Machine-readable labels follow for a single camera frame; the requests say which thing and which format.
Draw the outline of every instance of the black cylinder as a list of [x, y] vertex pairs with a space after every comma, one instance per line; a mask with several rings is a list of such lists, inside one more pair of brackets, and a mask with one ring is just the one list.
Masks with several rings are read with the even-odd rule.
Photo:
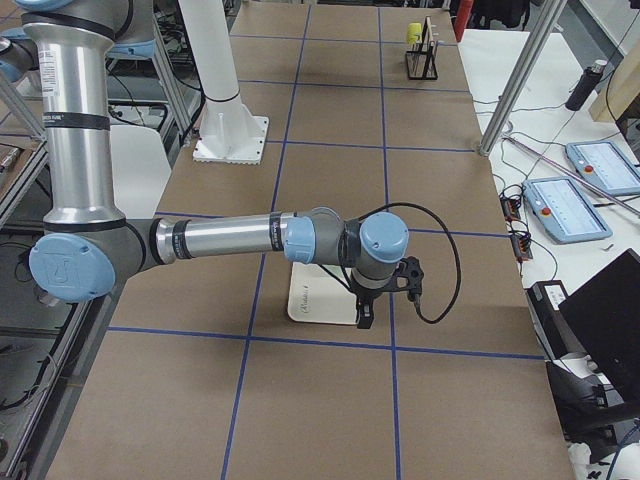
[[578, 85], [576, 85], [569, 100], [567, 100], [565, 107], [572, 112], [580, 110], [591, 92], [593, 92], [593, 89], [596, 88], [596, 85], [602, 80], [603, 73], [604, 67], [598, 65], [598, 63], [586, 68], [582, 77], [580, 77], [580, 81], [578, 81]]

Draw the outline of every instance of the light blue control panel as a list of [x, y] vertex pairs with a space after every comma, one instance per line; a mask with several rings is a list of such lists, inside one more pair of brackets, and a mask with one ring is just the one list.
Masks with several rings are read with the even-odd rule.
[[588, 242], [613, 235], [570, 177], [526, 180], [522, 187], [533, 214], [558, 243]]
[[569, 143], [566, 152], [590, 184], [610, 195], [640, 194], [640, 172], [613, 142]]

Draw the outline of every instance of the brown tabletop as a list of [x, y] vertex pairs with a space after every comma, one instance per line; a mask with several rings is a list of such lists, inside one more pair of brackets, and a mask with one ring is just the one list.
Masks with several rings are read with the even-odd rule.
[[[429, 13], [440, 79], [403, 76], [406, 26]], [[448, 14], [243, 2], [243, 100], [271, 119], [260, 166], [184, 149], [159, 215], [305, 210], [353, 217], [423, 204], [455, 232], [463, 284], [439, 325], [402, 295], [370, 330], [295, 324], [278, 254], [205, 258], [129, 281], [50, 479], [570, 480], [562, 432]], [[398, 210], [426, 273], [455, 271], [437, 224]]]

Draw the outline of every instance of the black monitor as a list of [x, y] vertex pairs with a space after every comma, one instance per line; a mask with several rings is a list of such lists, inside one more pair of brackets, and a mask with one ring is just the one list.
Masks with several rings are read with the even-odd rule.
[[640, 402], [640, 256], [624, 252], [560, 312], [622, 398]]

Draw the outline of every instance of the blue joint cap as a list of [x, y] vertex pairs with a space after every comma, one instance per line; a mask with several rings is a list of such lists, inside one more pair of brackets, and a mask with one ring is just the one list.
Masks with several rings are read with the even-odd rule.
[[31, 37], [24, 33], [24, 28], [22, 27], [10, 28], [0, 33], [0, 35], [8, 40], [31, 40]]
[[117, 43], [107, 52], [107, 57], [120, 60], [148, 60], [156, 52], [155, 40], [139, 43]]
[[66, 7], [74, 1], [75, 0], [15, 0], [19, 7], [38, 12], [57, 10], [58, 8]]
[[393, 213], [376, 213], [362, 223], [360, 243], [373, 259], [382, 263], [397, 263], [407, 251], [409, 229]]
[[287, 221], [284, 256], [290, 262], [311, 263], [316, 253], [316, 229], [309, 217], [294, 217]]
[[17, 82], [22, 78], [22, 72], [10, 63], [0, 62], [0, 71], [10, 83]]
[[45, 235], [29, 255], [38, 285], [65, 302], [85, 302], [109, 293], [116, 283], [113, 265], [89, 240], [69, 233]]

